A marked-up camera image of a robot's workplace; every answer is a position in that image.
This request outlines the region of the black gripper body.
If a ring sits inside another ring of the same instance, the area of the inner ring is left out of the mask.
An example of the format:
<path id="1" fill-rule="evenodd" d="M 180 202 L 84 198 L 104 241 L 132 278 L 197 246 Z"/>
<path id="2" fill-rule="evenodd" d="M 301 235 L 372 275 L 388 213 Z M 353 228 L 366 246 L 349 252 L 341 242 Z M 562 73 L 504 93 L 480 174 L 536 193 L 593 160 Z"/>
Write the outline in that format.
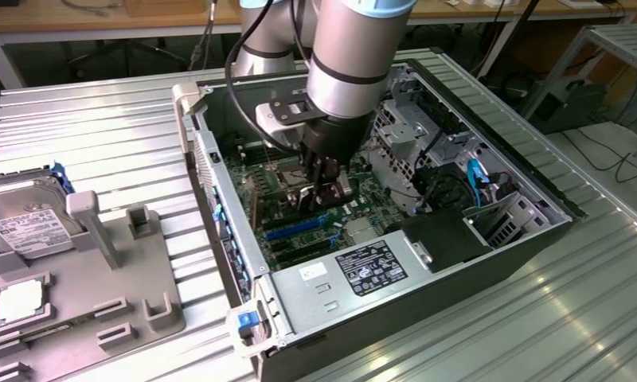
<path id="1" fill-rule="evenodd" d="M 362 145 L 373 118 L 373 112 L 357 118 L 333 116 L 309 121 L 301 141 L 301 161 L 306 168 L 316 161 L 334 162 L 346 166 Z"/>

